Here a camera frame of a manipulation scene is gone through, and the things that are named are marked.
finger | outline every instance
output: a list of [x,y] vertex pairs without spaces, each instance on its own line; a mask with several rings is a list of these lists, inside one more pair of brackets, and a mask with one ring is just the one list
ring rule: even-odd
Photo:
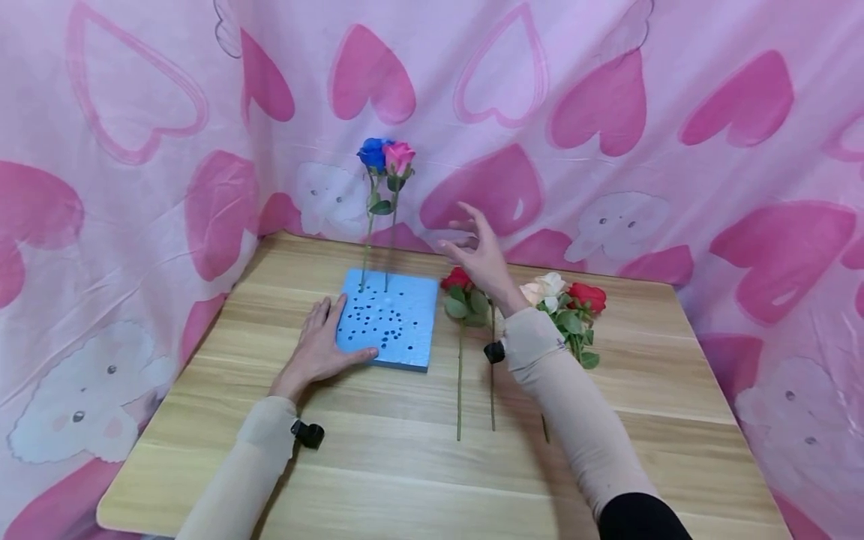
[[453,241],[453,245],[460,247],[463,250],[476,250],[480,245],[480,240],[475,236],[466,236]]
[[345,308],[345,302],[348,301],[348,295],[342,293],[339,295],[339,300],[330,308],[330,314],[327,316],[327,322],[324,327],[336,334],[336,326],[339,325],[339,318],[342,316],[342,309]]
[[465,266],[468,254],[456,247],[453,242],[450,242],[449,240],[441,240],[438,242],[438,246],[441,248],[441,251],[444,252],[444,255],[446,255],[451,261]]
[[345,359],[349,363],[349,365],[354,365],[368,362],[369,360],[374,359],[377,356],[378,349],[371,346],[366,349],[360,349],[359,351],[354,351],[353,353],[346,354]]
[[474,208],[466,202],[460,201],[456,204],[459,205],[459,208],[461,208],[469,216],[471,216],[474,220],[474,223],[477,224],[477,236],[480,237],[480,239],[483,239],[484,235],[494,234],[494,232],[492,231],[492,227],[489,225],[489,222],[486,221],[486,215],[483,214],[483,212],[481,212],[477,208]]
[[324,300],[318,305],[318,308],[312,313],[312,322],[309,325],[311,328],[320,328],[324,326],[324,321],[327,320],[327,313],[330,311],[330,297],[325,296]]
[[454,231],[477,232],[477,223],[473,219],[468,221],[451,221],[447,226]]
[[303,330],[300,331],[300,339],[301,340],[303,339],[303,336],[305,336],[308,333],[309,327],[312,326],[312,320],[315,316],[315,312],[318,310],[318,306],[319,306],[318,302],[314,303],[312,305],[312,309],[309,310],[309,314],[306,315],[306,320],[303,321]]

beige arm sleeve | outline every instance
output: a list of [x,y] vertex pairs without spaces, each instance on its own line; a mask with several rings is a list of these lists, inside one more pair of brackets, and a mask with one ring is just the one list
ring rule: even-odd
[[547,314],[527,308],[512,315],[505,322],[504,348],[513,376],[539,403],[561,440],[595,520],[623,493],[657,497],[618,415]]
[[195,503],[176,540],[247,540],[294,452],[296,407],[265,397],[252,407],[237,442]]

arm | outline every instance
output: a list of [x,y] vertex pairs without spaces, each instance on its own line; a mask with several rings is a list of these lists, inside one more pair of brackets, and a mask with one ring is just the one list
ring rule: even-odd
[[658,498],[624,425],[567,350],[555,323],[534,309],[513,283],[486,217],[459,204],[471,219],[452,221],[450,228],[470,235],[455,242],[441,241],[440,247],[451,262],[464,267],[505,317],[508,367],[560,438],[600,536],[689,538],[675,512]]
[[329,298],[314,305],[289,363],[276,376],[270,394],[252,407],[234,447],[195,503],[176,540],[251,537],[291,459],[291,427],[297,420],[295,403],[300,395],[310,383],[378,355],[374,348],[345,354],[336,346],[336,327],[345,302],[342,295],[333,309]]
[[570,470],[597,520],[620,494],[658,494],[618,415],[560,339],[555,323],[534,308],[506,320],[508,367],[558,434]]

rose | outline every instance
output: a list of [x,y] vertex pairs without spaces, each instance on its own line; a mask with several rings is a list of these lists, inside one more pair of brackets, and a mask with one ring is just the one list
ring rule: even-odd
[[408,143],[391,143],[384,145],[384,159],[387,172],[391,175],[403,176],[408,170],[415,151]]
[[543,287],[541,287],[539,283],[526,283],[525,285],[520,285],[519,290],[522,291],[525,300],[527,300],[531,306],[536,306],[538,303],[543,301]]
[[[599,287],[592,287],[585,283],[573,283],[567,294],[574,300],[578,300],[583,306],[586,302],[591,302],[589,309],[595,315],[599,315],[601,311],[606,309],[606,292]],[[571,302],[567,307],[575,309],[576,303]]]
[[363,142],[357,156],[367,168],[372,169],[374,174],[384,172],[384,150],[383,147],[387,144],[393,144],[390,139],[377,139],[370,137]]
[[564,290],[564,287],[567,286],[567,283],[561,279],[561,274],[550,272],[545,276],[535,278],[534,283],[540,286],[546,310],[550,313],[555,313],[558,310],[558,296]]
[[470,289],[473,287],[473,282],[468,274],[461,266],[456,266],[450,271],[450,275],[441,280],[441,288],[450,290],[451,287],[460,289]]

red rose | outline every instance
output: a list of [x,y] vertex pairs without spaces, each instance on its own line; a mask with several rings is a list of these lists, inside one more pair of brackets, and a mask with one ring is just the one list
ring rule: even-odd
[[[599,315],[601,311],[606,309],[606,292],[600,287],[592,287],[585,283],[573,283],[570,285],[567,294],[571,298],[578,300],[583,306],[585,302],[591,302],[590,309],[595,315]],[[573,309],[576,307],[576,304],[571,302],[567,307]]]
[[473,286],[471,278],[462,269],[461,266],[456,266],[450,275],[441,280],[441,288],[450,290],[451,287],[459,287],[460,289],[468,289]]

